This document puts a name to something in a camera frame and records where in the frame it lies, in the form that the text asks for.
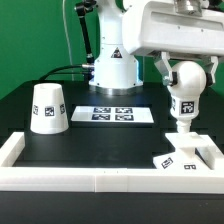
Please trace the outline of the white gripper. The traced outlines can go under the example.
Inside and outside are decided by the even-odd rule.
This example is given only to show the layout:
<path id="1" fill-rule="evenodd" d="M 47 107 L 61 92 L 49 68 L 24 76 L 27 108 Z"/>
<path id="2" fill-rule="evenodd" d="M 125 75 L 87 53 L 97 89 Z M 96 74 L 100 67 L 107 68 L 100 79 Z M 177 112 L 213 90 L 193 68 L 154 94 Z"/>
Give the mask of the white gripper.
<path id="1" fill-rule="evenodd" d="M 164 86 L 177 84 L 169 53 L 203 56 L 204 87 L 209 87 L 216 83 L 217 56 L 224 56 L 224 13 L 203 9 L 199 17 L 177 13 L 174 0 L 135 0 L 123 16 L 122 38 L 129 54 L 159 52 L 154 64 Z"/>

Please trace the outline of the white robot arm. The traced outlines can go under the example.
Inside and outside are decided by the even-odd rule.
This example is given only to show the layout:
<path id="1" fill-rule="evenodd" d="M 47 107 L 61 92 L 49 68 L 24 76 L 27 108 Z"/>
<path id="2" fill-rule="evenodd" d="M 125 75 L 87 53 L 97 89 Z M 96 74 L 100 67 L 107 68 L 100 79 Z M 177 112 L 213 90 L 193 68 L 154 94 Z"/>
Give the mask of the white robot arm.
<path id="1" fill-rule="evenodd" d="M 122 94 L 143 85 L 137 56 L 152 57 L 163 84 L 177 84 L 171 60 L 204 62 L 207 84 L 224 59 L 224 12 L 209 0 L 97 0 L 100 54 L 94 62 L 90 86 L 108 94 Z"/>

